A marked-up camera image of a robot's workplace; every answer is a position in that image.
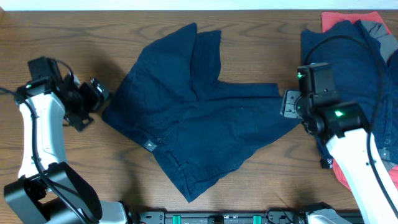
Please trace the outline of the navy blue shorts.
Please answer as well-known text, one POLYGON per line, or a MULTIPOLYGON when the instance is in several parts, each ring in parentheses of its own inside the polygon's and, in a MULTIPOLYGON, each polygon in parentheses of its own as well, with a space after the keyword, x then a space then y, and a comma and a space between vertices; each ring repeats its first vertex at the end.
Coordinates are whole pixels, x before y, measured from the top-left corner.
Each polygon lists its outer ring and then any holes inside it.
POLYGON ((186 201, 294 129, 275 83, 219 80, 221 32, 192 23, 145 47, 102 118, 153 153, 186 201))

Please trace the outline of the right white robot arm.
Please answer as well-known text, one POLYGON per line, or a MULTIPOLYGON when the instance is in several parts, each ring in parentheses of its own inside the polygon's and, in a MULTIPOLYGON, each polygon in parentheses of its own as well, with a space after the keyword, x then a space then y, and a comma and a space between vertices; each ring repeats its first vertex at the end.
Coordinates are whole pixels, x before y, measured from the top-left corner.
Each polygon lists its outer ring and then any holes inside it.
POLYGON ((345 176, 365 223, 397 223, 397 189, 381 161, 369 122, 355 102, 313 103, 316 94, 284 93, 280 113, 301 119, 345 176))

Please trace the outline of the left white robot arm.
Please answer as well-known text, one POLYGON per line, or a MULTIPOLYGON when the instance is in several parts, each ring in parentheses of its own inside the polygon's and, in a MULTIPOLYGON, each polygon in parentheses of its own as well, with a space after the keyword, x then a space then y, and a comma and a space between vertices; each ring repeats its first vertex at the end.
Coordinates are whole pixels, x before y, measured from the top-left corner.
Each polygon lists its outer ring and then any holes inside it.
POLYGON ((24 121, 24 157, 18 179, 4 187, 4 198, 23 223, 131 223, 122 202, 99 199, 94 188, 67 162, 63 122, 81 131, 109 98, 97 79, 40 78, 14 93, 24 121))

